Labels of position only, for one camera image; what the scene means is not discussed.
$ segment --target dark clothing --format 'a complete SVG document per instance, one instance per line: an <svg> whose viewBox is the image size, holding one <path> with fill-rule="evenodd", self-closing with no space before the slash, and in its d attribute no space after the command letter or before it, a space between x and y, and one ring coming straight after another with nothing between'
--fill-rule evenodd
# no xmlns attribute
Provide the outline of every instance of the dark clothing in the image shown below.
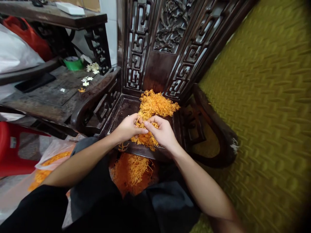
<svg viewBox="0 0 311 233"><path fill-rule="evenodd" d="M96 138L76 144L72 156L92 145ZM70 191L73 224L62 229L68 188L42 185L19 204L0 225L0 232L189 232L200 210L190 197L180 172L167 166L165 181L123 200L110 179L109 157Z"/></svg>

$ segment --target carved wooden chair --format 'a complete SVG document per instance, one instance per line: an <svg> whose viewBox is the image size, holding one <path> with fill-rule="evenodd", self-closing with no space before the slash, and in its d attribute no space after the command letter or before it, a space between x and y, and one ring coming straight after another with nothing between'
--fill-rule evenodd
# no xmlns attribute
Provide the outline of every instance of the carved wooden chair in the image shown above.
<svg viewBox="0 0 311 233"><path fill-rule="evenodd" d="M190 155L211 167L230 165L237 135L222 121L198 87L205 72L257 1L244 0L117 0L118 66L81 95L72 127L87 136L110 134L128 115L139 111L145 90L162 92L182 109L167 119ZM220 152L214 158L191 153L206 140L201 120L216 134ZM197 138L190 130L197 129ZM167 160L130 142L127 152Z"/></svg>

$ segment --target pile of orange flowers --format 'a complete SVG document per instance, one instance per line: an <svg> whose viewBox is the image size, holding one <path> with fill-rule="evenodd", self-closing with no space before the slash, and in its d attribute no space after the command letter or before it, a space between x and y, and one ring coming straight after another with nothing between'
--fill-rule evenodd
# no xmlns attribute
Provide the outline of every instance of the pile of orange flowers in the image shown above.
<svg viewBox="0 0 311 233"><path fill-rule="evenodd" d="M180 109L178 103L173 103L170 99L166 99L161 93L155 94L152 89L150 91L145 91L140 100L141 104L138 115L143 121L148 120L154 115L162 117L172 116L175 111ZM155 128L159 128L155 122L152 122L152 125ZM136 122L136 127L145 128L143 123L139 123L139 119ZM159 143L151 132L140 134L138 138L132 137L131 141L136 142L138 145L143 144L146 147L149 147L151 151L155 151L155 146L159 146Z"/></svg>
<svg viewBox="0 0 311 233"><path fill-rule="evenodd" d="M127 193L137 195L150 184L153 168L153 162L148 158L122 153L111 169L112 180L122 197Z"/></svg>
<svg viewBox="0 0 311 233"><path fill-rule="evenodd" d="M67 152L63 152L60 154L57 154L55 156L53 156L52 158L50 158L49 160L45 161L42 166L48 166L50 164L52 164L53 162L55 162L56 160L59 160L61 158L64 158L66 156L69 156L71 154L70 151ZM28 191L31 192L33 190L35 190L44 180L45 178L48 177L48 175L51 173L52 171L50 170L36 170L36 174L35 174L35 178L34 178L34 182L31 183L31 185L28 188Z"/></svg>

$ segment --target green tape roll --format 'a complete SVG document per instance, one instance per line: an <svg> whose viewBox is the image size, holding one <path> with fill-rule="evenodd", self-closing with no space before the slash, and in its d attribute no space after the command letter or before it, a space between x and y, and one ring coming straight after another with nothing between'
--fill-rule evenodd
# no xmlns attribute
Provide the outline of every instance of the green tape roll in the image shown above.
<svg viewBox="0 0 311 233"><path fill-rule="evenodd" d="M83 69L82 61L78 57L66 57L64 63L67 68L72 71Z"/></svg>

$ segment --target yellow textured fabric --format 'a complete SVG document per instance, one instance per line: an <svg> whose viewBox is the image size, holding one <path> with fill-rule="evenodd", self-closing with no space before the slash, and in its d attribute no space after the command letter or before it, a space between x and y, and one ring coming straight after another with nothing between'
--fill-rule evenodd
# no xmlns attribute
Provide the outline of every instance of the yellow textured fabric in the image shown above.
<svg viewBox="0 0 311 233"><path fill-rule="evenodd" d="M247 232L294 232L310 196L310 15L303 0L261 0L200 82L240 143L232 166L204 168ZM211 232L204 217L192 232Z"/></svg>

